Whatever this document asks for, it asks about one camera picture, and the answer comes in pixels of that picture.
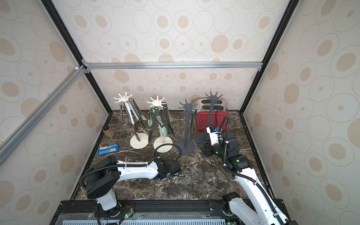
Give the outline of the cream utensil rack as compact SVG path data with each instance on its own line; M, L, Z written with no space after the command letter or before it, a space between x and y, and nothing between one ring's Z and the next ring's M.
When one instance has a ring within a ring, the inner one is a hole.
M147 102L147 103L150 104L150 106L149 106L150 108L151 107L160 107L161 114L164 115L164 110L163 110L163 106L162 106L162 103L165 102L164 100L165 100L165 98L160 99L159 96L157 96L156 99L151 97L151 101ZM172 148L171 144L173 144L173 141L169 136L163 137L163 135L160 134L160 137L156 138L155 141L153 142L153 147L156 150L156 152L166 153L166 152L170 151L170 149Z
M121 111L121 125L124 124L124 113L129 119L131 124L131 128L134 131L134 135L130 139L130 146L134 149L142 149L146 147L149 143L148 132L145 127L145 116L141 112L140 107L135 102L135 99L132 98L133 94L128 95L127 92L125 94L118 94L119 97L114 97L116 102L115 104L120 105Z

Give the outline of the dark grey rack back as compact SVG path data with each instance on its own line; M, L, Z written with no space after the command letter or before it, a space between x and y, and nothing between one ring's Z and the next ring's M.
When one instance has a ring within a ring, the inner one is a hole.
M197 104L195 104L194 100L191 102L188 102L185 100L185 103L181 103L180 109L183 109L185 112L185 126L184 126L184 137L182 139L179 139L176 145L180 147L181 154L183 156L190 155L195 150L195 142L193 139L189 140L189 128L190 128L190 113L192 108L196 108Z

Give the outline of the mint green silicone tongs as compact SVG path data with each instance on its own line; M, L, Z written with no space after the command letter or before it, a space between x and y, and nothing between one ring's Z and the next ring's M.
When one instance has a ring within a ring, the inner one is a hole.
M152 140L152 134L155 129L155 122L157 122L157 124L159 126L160 134L162 134L163 137L168 136L166 122L160 113L159 107L157 107L157 106L152 107L150 109L149 119L148 119L148 126L151 129L150 133L148 134L148 142L150 142Z

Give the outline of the white handled steel tongs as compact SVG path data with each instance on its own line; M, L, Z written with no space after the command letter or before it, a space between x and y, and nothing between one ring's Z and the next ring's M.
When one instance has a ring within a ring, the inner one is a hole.
M132 109L133 108L132 108L132 106L131 106L131 104L129 102L125 102L124 106L125 106L127 115L128 115L128 117L130 119L130 122L132 124L133 130L134 130L134 133L135 133L135 137L140 142L141 139L139 137L138 131L137 131L136 126L135 126L135 121L134 121L133 116L132 116Z

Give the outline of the black handled steel tongs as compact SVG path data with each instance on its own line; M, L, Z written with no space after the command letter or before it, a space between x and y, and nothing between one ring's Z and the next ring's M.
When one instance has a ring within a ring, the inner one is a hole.
M160 107L158 106L151 106L149 110L149 120L148 120L148 126L151 129L150 133L148 134L148 142L152 140L152 134L155 129L155 123L157 123L160 126L160 134L163 135L163 137L167 137L168 134L172 134L175 136L174 130L171 127L170 124L170 115L168 107L164 106L164 115L161 114Z

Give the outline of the slim steel tongs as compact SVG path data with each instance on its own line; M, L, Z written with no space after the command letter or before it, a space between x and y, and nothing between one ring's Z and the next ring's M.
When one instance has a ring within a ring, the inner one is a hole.
M120 103L120 109L121 109L121 131L123 131L123 127L124 127L124 103Z

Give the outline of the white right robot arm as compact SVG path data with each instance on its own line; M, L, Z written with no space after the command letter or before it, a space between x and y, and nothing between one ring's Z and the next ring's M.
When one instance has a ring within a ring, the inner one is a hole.
M224 170L230 173L245 190L252 206L248 206L239 194L223 196L223 212L236 216L246 225L296 225L275 204L258 179L248 158L239 153L237 138L217 127L208 127L204 139L197 143L206 156L221 160Z

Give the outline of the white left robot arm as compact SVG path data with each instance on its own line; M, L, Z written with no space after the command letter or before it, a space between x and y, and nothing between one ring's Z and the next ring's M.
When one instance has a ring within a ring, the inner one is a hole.
M170 146L177 149L179 155L175 159L164 159L158 155L158 149ZM182 155L179 146L165 143L157 147L154 157L148 162L124 162L115 156L108 156L89 168L79 179L79 185L86 190L87 198L96 200L103 211L119 210L121 205L113 186L122 181L133 179L150 179L163 181L181 173L178 159Z

